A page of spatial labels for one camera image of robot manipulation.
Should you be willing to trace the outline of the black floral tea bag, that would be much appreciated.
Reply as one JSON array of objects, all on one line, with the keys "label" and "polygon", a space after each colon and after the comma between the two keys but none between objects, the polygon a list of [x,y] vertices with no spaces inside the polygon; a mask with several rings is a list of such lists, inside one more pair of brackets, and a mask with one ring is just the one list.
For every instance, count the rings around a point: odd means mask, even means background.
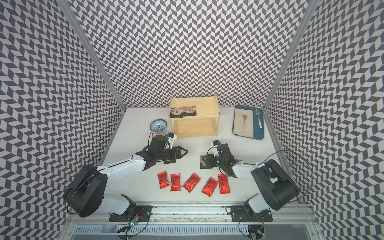
[{"label": "black floral tea bag", "polygon": [[171,108],[170,118],[183,118],[183,117],[184,117],[184,107]]},{"label": "black floral tea bag", "polygon": [[216,166],[214,155],[200,156],[200,169],[212,169]]},{"label": "black floral tea bag", "polygon": [[184,106],[183,114],[185,117],[196,116],[197,115],[196,106]]}]

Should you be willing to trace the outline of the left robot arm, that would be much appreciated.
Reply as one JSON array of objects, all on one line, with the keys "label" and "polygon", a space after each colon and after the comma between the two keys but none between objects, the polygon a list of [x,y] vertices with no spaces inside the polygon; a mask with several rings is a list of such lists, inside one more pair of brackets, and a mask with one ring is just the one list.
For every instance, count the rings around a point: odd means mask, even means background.
[{"label": "left robot arm", "polygon": [[133,219],[136,203],[124,194],[107,194],[106,188],[124,177],[143,172],[158,162],[171,164],[183,158],[188,150],[175,147],[173,143],[176,138],[173,133],[157,135],[141,151],[126,160],[98,167],[82,167],[64,192],[67,212],[81,218],[94,213],[107,213]]}]

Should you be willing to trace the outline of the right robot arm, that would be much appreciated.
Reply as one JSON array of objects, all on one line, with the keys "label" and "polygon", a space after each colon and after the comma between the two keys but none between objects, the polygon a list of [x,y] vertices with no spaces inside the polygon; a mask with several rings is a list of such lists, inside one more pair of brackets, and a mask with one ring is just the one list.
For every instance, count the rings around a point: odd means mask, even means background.
[{"label": "right robot arm", "polygon": [[236,160],[228,144],[213,141],[210,155],[216,167],[232,178],[254,180],[259,193],[245,202],[245,210],[259,214],[268,209],[280,210],[299,193],[295,181],[275,160],[266,159],[259,164],[248,164]]}]

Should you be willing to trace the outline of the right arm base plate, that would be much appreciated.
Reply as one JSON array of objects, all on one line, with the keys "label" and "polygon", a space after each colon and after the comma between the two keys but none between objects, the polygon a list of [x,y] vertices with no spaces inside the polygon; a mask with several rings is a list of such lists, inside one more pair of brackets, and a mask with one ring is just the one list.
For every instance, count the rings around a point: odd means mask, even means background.
[{"label": "right arm base plate", "polygon": [[230,215],[233,222],[272,222],[273,217],[270,210],[255,213],[246,206],[230,206]]}]

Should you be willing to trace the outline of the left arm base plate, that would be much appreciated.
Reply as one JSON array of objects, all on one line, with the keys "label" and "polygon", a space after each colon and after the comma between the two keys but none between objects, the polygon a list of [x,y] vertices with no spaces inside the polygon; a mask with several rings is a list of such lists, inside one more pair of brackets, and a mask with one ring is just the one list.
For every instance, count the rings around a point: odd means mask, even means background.
[{"label": "left arm base plate", "polygon": [[152,214],[152,206],[129,207],[122,215],[110,214],[109,222],[128,223],[138,218],[139,222],[148,222]]}]

